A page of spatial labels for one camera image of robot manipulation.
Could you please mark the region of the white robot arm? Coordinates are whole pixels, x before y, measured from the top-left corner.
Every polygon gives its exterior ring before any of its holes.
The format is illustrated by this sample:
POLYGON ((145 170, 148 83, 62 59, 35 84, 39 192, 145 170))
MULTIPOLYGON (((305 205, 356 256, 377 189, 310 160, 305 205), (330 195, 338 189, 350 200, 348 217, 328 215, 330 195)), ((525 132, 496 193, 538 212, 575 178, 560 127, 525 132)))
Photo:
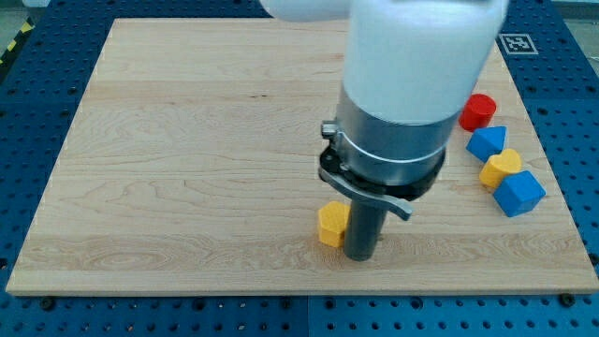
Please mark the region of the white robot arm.
POLYGON ((388 213, 412 214, 503 26, 506 0, 261 0, 286 22, 348 21, 335 117, 319 176, 351 201, 344 254, 375 250, 388 213))

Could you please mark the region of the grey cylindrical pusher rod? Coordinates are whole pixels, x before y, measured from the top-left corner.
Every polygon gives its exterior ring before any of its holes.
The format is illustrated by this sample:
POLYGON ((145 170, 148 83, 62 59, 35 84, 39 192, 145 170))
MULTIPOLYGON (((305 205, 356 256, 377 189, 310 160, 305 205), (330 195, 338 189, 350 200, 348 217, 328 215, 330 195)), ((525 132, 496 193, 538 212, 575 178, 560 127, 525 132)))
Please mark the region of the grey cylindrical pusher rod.
POLYGON ((344 254, 355 261, 370 259, 386 217, 386 210, 353 200, 344 234, 344 254))

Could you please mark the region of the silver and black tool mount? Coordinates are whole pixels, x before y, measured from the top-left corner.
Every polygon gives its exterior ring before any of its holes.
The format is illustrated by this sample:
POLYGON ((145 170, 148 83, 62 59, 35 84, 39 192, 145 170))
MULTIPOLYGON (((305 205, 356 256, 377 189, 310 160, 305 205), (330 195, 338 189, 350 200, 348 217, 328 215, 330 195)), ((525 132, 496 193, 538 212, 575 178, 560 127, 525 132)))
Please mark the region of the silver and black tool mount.
POLYGON ((410 202, 428 192, 444 164, 457 117, 395 122, 363 110, 342 89, 335 118, 321 124, 329 146, 318 175, 355 202, 407 220, 410 202))

